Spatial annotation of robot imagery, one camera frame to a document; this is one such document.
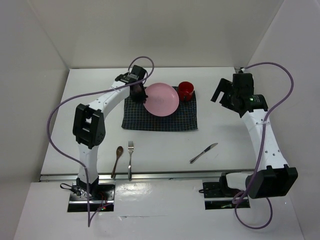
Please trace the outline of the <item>brown wooden spoon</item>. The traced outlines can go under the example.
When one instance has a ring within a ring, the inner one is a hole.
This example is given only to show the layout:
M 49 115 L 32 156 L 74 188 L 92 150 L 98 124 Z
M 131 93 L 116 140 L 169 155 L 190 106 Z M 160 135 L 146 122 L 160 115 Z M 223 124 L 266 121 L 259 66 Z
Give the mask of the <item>brown wooden spoon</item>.
M 119 161 L 120 157 L 122 156 L 123 152 L 124 152 L 124 148 L 122 146 L 118 146 L 116 149 L 116 160 L 115 160 L 115 163 L 114 163 L 111 175 L 110 175 L 111 179 L 114 179 L 114 177 L 116 175 L 117 164 L 118 164 L 118 161 Z

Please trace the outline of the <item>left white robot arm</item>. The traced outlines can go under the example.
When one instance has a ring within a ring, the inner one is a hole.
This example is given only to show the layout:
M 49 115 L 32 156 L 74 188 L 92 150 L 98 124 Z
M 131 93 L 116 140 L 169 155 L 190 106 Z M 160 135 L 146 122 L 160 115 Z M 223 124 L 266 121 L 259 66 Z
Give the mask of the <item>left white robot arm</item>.
M 81 194 L 88 200 L 99 193 L 99 175 L 97 171 L 98 148 L 106 136 L 105 119 L 107 115 L 128 97 L 136 103 L 144 103 L 147 99 L 141 81 L 147 71 L 134 65 L 130 72 L 117 76 L 104 93 L 89 104 L 79 104 L 75 109 L 72 133 L 78 143 L 81 166 L 76 178 L 76 185 Z

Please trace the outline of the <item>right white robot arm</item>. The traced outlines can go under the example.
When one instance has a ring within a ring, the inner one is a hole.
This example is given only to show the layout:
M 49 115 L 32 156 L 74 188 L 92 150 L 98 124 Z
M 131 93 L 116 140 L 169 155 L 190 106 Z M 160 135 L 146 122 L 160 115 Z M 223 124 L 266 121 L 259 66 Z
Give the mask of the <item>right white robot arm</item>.
M 268 105 L 262 94 L 254 93 L 254 79 L 250 73 L 235 73 L 232 81 L 221 78 L 211 98 L 239 114 L 244 122 L 257 158 L 256 173 L 224 172 L 218 184 L 223 196 L 235 190 L 247 192 L 251 199 L 285 196 L 298 178 L 298 171 L 283 157 L 273 133 Z

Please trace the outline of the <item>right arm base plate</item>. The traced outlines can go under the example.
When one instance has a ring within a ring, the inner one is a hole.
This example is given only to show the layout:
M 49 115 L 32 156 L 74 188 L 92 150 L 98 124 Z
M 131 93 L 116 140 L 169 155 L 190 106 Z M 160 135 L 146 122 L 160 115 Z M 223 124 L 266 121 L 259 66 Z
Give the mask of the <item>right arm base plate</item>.
M 239 193 L 238 189 L 225 188 L 219 182 L 203 182 L 202 189 L 198 190 L 204 197 L 205 210 L 234 209 L 233 197 Z

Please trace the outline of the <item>dark checked cloth napkin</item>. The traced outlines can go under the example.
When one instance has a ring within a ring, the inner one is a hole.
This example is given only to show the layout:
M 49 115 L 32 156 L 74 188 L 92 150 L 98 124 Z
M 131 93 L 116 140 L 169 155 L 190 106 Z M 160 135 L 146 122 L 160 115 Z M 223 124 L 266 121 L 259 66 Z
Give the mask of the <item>dark checked cloth napkin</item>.
M 145 103 L 134 101 L 129 96 L 124 100 L 121 127 L 124 130 L 153 132 L 189 132 L 198 129 L 195 93 L 189 101 L 169 99 L 165 106 L 169 109 L 161 115 L 155 115 L 148 111 Z

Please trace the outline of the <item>red mug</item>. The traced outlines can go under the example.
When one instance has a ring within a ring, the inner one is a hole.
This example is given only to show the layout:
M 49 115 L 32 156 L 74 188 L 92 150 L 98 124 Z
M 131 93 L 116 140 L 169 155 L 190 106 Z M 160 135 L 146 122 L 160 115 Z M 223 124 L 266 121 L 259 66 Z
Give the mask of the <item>red mug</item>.
M 191 101 L 194 93 L 194 85 L 191 82 L 183 81 L 178 85 L 177 93 L 180 101 Z

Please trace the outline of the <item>silver fork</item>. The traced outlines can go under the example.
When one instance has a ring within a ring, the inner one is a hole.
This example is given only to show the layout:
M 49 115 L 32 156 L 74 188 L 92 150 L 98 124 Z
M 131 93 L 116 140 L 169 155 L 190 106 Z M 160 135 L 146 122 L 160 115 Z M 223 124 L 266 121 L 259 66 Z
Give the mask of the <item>silver fork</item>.
M 128 153 L 129 153 L 129 162 L 128 162 L 128 180 L 132 180 L 132 154 L 134 152 L 134 142 L 130 140 L 128 142 Z

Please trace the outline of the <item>pink plastic plate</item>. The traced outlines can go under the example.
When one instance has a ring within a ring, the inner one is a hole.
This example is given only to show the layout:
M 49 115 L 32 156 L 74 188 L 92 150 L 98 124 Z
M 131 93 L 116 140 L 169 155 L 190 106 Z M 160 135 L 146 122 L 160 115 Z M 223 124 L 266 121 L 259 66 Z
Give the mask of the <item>pink plastic plate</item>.
M 145 109 L 156 117 L 167 117 L 179 107 L 177 91 L 166 83 L 153 83 L 145 89 L 148 98 L 143 104 Z

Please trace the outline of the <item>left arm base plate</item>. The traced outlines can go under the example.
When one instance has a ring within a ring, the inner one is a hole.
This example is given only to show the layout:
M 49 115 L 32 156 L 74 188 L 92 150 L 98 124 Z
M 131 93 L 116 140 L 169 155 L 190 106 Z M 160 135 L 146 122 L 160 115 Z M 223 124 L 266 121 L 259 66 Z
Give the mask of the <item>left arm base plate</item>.
M 87 211 L 87 193 L 76 184 L 61 183 L 60 188 L 70 191 L 67 212 L 82 213 Z M 100 184 L 89 194 L 90 212 L 113 212 L 116 186 Z

